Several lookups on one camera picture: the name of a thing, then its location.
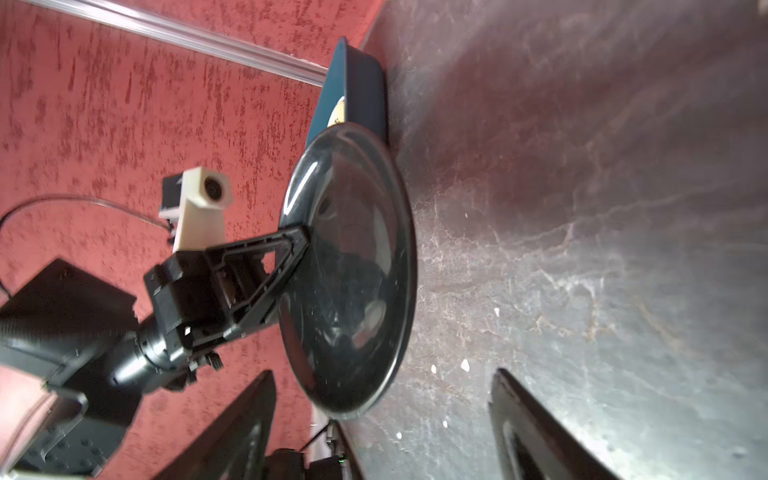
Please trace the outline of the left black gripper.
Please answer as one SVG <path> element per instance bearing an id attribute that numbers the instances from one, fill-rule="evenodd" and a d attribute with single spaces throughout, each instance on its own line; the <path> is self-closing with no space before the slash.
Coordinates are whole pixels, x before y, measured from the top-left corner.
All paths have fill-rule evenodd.
<path id="1" fill-rule="evenodd" d="M 310 243 L 301 225 L 202 251 L 177 251 L 144 276 L 151 314 L 110 354 L 110 383 L 182 391 L 222 362 L 216 349 L 272 323 Z"/>

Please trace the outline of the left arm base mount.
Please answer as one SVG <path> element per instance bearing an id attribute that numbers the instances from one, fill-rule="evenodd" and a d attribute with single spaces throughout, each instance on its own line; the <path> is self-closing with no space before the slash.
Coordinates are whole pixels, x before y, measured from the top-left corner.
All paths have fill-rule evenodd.
<path id="1" fill-rule="evenodd" d="M 323 440 L 329 454 L 307 460 L 306 453 Z M 262 479 L 363 480 L 364 475 L 352 447 L 338 421 L 329 421 L 301 450 L 278 449 L 266 458 Z"/>

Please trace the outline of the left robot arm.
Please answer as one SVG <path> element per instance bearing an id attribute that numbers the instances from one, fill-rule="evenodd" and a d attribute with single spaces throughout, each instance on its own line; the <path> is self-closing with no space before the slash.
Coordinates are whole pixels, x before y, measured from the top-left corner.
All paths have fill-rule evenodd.
<path id="1" fill-rule="evenodd" d="M 16 461 L 30 473 L 94 477 L 118 450 L 142 398 L 181 391 L 218 349 L 267 327 L 310 243 L 293 226 L 173 253 L 145 274 L 152 313 L 57 259 L 1 309 L 1 361 L 40 378 L 58 404 Z"/>

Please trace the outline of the black plate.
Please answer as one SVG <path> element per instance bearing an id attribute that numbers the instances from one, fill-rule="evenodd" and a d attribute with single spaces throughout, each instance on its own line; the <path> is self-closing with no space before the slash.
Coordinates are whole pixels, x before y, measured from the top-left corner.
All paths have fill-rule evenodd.
<path id="1" fill-rule="evenodd" d="M 328 417 L 357 418 L 393 382 L 416 306 L 413 215 L 384 142 L 354 123 L 318 134 L 279 225 L 300 226 L 309 240 L 278 308 L 292 371 Z"/>

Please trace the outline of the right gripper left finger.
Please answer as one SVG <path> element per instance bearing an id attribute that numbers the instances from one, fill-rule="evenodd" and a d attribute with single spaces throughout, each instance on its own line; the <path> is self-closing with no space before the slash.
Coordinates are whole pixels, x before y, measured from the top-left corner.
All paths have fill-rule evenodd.
<path id="1" fill-rule="evenodd" d="M 261 479 L 277 390 L 266 370 L 201 433 L 158 479 Z"/>

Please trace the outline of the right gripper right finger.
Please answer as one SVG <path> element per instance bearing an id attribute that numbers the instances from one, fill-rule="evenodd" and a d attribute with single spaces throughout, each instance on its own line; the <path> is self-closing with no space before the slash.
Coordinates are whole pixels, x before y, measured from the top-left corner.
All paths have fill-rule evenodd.
<path id="1" fill-rule="evenodd" d="M 496 370 L 490 396 L 505 479 L 617 479 L 509 371 Z"/>

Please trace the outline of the left aluminium corner post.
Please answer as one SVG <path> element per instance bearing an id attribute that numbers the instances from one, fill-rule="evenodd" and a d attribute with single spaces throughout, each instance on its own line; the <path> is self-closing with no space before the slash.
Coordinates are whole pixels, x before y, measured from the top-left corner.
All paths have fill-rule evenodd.
<path id="1" fill-rule="evenodd" d="M 327 69 L 316 63 L 111 1 L 30 3 L 316 87 L 327 75 Z"/>

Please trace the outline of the pale yellow plate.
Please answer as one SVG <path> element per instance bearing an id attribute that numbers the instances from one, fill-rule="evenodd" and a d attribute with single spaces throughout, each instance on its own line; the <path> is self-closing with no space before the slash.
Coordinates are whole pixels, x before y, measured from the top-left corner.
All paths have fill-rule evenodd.
<path id="1" fill-rule="evenodd" d="M 344 96 L 341 96 L 329 115 L 327 126 L 331 127 L 336 124 L 344 123 L 345 121 L 346 99 Z"/>

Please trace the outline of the teal plastic bin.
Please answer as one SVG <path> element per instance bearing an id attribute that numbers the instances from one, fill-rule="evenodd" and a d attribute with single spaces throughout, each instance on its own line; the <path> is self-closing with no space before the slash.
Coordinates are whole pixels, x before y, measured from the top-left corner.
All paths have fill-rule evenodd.
<path id="1" fill-rule="evenodd" d="M 321 89 L 305 146 L 328 128 L 329 115 L 341 96 L 346 99 L 345 122 L 361 125 L 387 143 L 387 100 L 381 64 L 341 37 Z"/>

